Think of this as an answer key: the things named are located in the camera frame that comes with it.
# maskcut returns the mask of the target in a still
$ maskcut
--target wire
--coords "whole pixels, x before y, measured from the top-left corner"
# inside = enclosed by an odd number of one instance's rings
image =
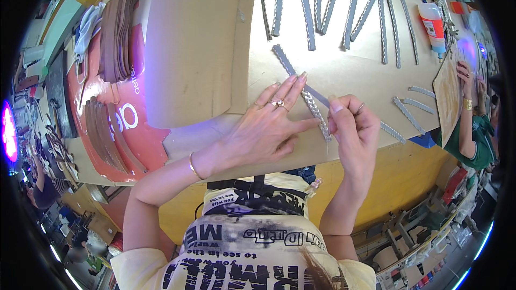
[[[194,218],[197,219],[197,211],[201,208],[201,206],[204,204],[204,202],[200,203],[199,206],[195,209]]]

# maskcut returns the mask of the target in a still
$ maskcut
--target bangle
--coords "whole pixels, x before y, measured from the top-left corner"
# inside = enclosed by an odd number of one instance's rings
[[[473,100],[472,99],[462,99],[462,107],[468,111],[473,110]]]
[[[195,176],[197,176],[197,178],[199,178],[200,180],[204,180],[201,176],[199,176],[199,174],[197,173],[197,171],[195,171],[195,169],[193,168],[193,167],[194,167],[194,165],[192,164],[192,155],[193,155],[193,154],[194,154],[194,153],[192,152],[192,153],[190,153],[190,156],[189,156],[189,158],[190,158],[190,169],[193,171],[193,173],[195,174]]]

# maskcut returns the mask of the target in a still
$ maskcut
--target person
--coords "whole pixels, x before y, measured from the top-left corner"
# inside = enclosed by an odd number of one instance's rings
[[[159,250],[161,205],[226,169],[277,162],[293,152],[299,133],[320,124],[287,118],[306,75],[267,87],[223,138],[135,184],[124,252],[111,259],[120,289],[375,288],[375,271],[358,261],[350,235],[371,184],[380,119],[353,95],[329,97],[345,175],[319,229],[308,220],[310,185],[277,172],[208,183],[203,216],[188,227],[178,257],[167,262]]]
[[[460,78],[463,92],[462,113],[444,150],[448,151],[461,163],[474,169],[484,169],[497,159],[494,128],[486,114],[486,83],[481,78],[478,83],[478,115],[473,115],[474,77],[469,65],[457,62],[457,76]],[[430,131],[434,142],[442,147],[441,128]]]
[[[37,170],[32,171],[36,178],[32,193],[33,204],[38,209],[48,209],[67,192],[68,183],[64,179],[54,179],[47,176],[37,155],[34,157],[34,163]]]

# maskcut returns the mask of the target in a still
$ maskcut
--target hair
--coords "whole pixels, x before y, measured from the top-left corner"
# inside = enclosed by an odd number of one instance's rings
[[[92,268],[88,269],[88,273],[91,274],[92,276],[96,276],[97,274],[99,274],[97,271],[94,271]]]
[[[319,261],[317,261],[310,252],[303,246],[301,248],[301,255],[306,263],[306,272],[309,279],[305,279],[306,282],[313,283],[313,290],[342,290],[348,289],[348,284],[344,279],[344,274],[342,273],[341,268],[339,267],[340,277],[336,280],[333,280],[330,274],[321,266]]]

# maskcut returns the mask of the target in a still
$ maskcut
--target fingernail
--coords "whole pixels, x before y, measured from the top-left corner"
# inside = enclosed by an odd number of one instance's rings
[[[298,81],[303,82],[304,80],[306,80],[306,76],[308,76],[308,73],[301,73],[301,76],[299,77]]]
[[[335,95],[330,95],[328,97],[328,100],[330,101],[330,106],[334,113],[337,113],[340,110],[344,109],[344,106],[341,104],[340,100],[337,99]]]

